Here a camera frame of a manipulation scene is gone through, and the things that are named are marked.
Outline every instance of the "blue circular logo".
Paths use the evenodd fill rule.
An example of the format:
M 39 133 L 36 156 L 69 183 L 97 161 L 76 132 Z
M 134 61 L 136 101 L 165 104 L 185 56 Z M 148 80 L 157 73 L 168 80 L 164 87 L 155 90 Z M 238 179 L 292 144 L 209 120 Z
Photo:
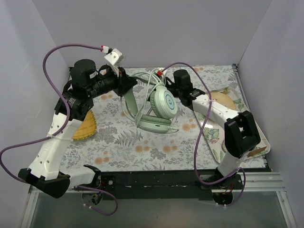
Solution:
M 167 94 L 165 100 L 166 100 L 167 105 L 169 106 L 169 108 L 171 110 L 174 110 L 175 105 L 174 105 L 173 98 L 169 94 Z

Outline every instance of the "table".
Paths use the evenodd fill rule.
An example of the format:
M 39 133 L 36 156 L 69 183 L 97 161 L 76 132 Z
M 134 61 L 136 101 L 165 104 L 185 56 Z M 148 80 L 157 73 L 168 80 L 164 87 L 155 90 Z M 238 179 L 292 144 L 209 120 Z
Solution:
M 167 76 L 173 79 L 177 69 L 187 69 L 196 88 L 205 91 L 197 76 L 186 67 L 173 67 Z M 210 90 L 232 87 L 241 94 L 238 80 L 232 66 L 196 66 Z M 126 68 L 131 75 L 150 72 L 152 68 Z M 145 97 L 145 84 L 139 82 L 133 88 L 138 106 Z M 172 123 L 179 128 L 173 134 L 155 134 L 136 128 L 122 112 L 119 97 L 110 92 L 94 99 L 93 113 L 96 117 L 97 132 L 92 137 L 72 142 L 65 153 L 61 169 L 78 168 L 91 164 L 101 171 L 151 171 L 151 170 L 192 170 L 193 152 L 199 133 L 199 124 L 190 109 L 177 100 L 179 107 Z M 218 163 L 202 137 L 198 156 L 198 169 L 215 169 Z M 264 168 L 262 157 L 246 160 L 244 168 Z

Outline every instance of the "gray wall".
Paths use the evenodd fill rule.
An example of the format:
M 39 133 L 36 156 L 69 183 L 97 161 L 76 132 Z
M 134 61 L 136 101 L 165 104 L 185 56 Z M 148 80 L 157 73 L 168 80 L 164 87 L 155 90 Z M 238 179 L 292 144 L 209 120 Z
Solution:
M 239 64 L 250 108 L 272 150 L 298 227 L 304 227 L 304 2 L 270 4 Z
M 46 135 L 57 95 L 42 72 L 42 59 L 55 46 L 31 0 L 0 0 L 0 148 Z M 67 79 L 67 65 L 54 53 L 47 65 L 59 88 Z M 7 151 L 3 159 L 17 174 L 37 155 L 41 144 Z M 0 168 L 0 227 L 19 227 L 29 185 Z
M 33 0 L 54 42 L 117 47 L 124 66 L 238 63 L 271 0 Z M 61 51 L 69 66 L 103 55 Z

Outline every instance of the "yellow basket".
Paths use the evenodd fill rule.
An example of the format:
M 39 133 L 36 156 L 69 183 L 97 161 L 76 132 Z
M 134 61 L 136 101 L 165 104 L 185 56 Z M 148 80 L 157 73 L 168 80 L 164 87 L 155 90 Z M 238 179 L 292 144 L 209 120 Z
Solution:
M 97 130 L 97 124 L 96 124 L 96 119 L 95 116 L 90 110 L 86 116 L 78 130 L 75 132 L 74 136 L 72 137 L 73 140 L 82 140 L 86 139 L 93 134 L 95 134 Z

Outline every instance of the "ear cushion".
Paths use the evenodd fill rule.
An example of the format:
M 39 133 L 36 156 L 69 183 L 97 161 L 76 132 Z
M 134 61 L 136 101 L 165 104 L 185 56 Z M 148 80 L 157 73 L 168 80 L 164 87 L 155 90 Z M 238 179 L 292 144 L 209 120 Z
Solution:
M 158 112 L 157 107 L 156 107 L 156 105 L 155 105 L 155 91 L 152 92 L 151 95 L 150 95 L 150 105 L 151 105 L 151 108 L 152 108 L 153 112 L 155 113 L 155 115 L 156 115 L 157 117 L 160 117 L 160 118 L 161 118 L 161 115 L 160 115 L 160 113 Z
M 162 119 L 162 118 L 150 116 L 150 115 L 142 115 L 141 121 L 151 123 L 151 124 L 162 124 L 162 125 L 166 125 L 166 126 L 170 126 L 172 123 L 171 120 L 166 120 L 166 119 Z

